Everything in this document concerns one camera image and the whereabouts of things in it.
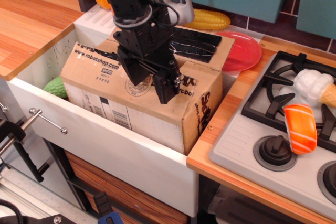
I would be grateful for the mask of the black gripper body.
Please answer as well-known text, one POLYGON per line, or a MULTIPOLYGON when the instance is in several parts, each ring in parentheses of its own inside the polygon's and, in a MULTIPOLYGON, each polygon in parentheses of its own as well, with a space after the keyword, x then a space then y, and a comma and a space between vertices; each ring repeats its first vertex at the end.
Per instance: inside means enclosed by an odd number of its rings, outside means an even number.
POLYGON ((160 70, 177 72, 177 61, 170 49, 173 38, 173 26, 145 24, 136 27, 118 25, 113 33, 113 39, 118 48, 126 48, 140 56, 152 66, 152 75, 160 70))

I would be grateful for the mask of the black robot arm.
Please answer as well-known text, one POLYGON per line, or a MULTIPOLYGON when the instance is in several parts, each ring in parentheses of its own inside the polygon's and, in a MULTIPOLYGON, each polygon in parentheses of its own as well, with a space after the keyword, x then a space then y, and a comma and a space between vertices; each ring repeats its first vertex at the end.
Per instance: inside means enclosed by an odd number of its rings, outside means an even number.
POLYGON ((163 0, 108 0, 119 31, 118 58, 136 86, 152 75, 161 104, 167 104, 180 89, 181 73, 170 50, 173 28, 169 5, 163 0))

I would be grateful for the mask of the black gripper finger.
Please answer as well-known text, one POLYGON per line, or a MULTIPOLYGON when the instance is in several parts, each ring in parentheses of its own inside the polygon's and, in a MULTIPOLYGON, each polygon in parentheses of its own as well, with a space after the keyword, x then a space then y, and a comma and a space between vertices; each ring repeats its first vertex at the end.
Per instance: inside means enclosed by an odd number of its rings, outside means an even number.
POLYGON ((181 73, 160 70, 154 75, 154 86, 161 104, 167 104, 180 91, 181 73))
POLYGON ((152 73, 152 66, 134 52, 126 48, 118 48, 117 52, 120 63, 135 86, 152 73))

